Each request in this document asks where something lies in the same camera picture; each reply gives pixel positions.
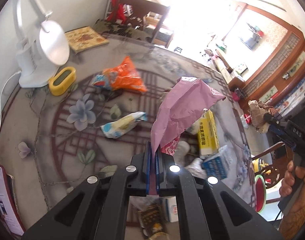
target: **hand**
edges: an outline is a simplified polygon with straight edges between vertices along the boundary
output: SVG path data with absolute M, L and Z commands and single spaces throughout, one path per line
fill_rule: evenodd
M 286 197 L 292 192 L 291 186 L 293 186 L 295 183 L 295 178 L 291 174 L 293 170 L 294 170 L 294 163 L 293 161 L 290 161 L 287 165 L 287 171 L 285 172 L 285 177 L 282 181 L 282 186 L 279 189 L 279 193 L 281 197 Z M 298 178 L 302 179 L 305 176 L 305 168 L 297 166 L 295 169 L 295 174 Z M 299 193 L 297 200 L 290 209 L 289 211 L 290 213 L 295 213 L 305 206 L 305 178 L 303 180 L 304 180 L 304 185 L 301 188 L 301 192 Z

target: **yellow box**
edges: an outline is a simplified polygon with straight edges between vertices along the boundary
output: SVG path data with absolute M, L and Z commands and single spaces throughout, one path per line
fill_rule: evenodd
M 56 76 L 48 80 L 49 89 L 54 96 L 60 96 L 76 80 L 76 70 L 74 67 L 63 68 Z
M 216 124 L 214 115 L 210 110 L 200 118 L 198 143 L 201 156 L 208 156 L 218 152 L 219 141 Z

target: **book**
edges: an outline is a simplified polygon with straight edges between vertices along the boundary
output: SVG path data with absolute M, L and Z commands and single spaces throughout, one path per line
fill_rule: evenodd
M 66 32 L 65 35 L 75 53 L 109 43 L 89 26 Z

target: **chair backrest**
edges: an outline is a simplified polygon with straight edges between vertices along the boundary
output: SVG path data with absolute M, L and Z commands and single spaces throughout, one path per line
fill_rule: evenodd
M 154 12 L 156 14 L 162 15 L 161 19 L 159 20 L 156 28 L 154 29 L 152 36 L 149 39 L 149 42 L 152 43 L 154 38 L 157 35 L 157 32 L 163 25 L 163 21 L 167 17 L 170 6 L 164 6 L 159 3 L 154 3 L 147 0 L 118 0 L 116 3 L 114 10 L 112 12 L 112 20 L 116 21 L 116 14 L 119 7 L 119 4 L 126 4 L 131 5 L 132 7 L 132 14 L 127 17 L 125 24 L 131 24 L 131 27 L 135 29 L 142 30 L 144 29 L 145 23 L 145 16 L 150 13 Z

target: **white power cable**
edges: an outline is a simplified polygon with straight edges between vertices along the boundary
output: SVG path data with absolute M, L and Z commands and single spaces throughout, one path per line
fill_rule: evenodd
M 4 89 L 5 89 L 6 84 L 8 83 L 8 81 L 11 80 L 12 77 L 14 77 L 15 75 L 20 74 L 20 73 L 21 73 L 21 70 L 20 70 L 20 71 L 17 71 L 17 72 L 14 73 L 13 75 L 11 75 L 11 76 L 7 79 L 6 83 L 4 84 L 4 87 L 3 87 L 2 90 L 1 90 L 1 93 L 0 93 L 0 128 L 1 128 L 1 96 L 2 96 L 2 92 L 4 91 Z

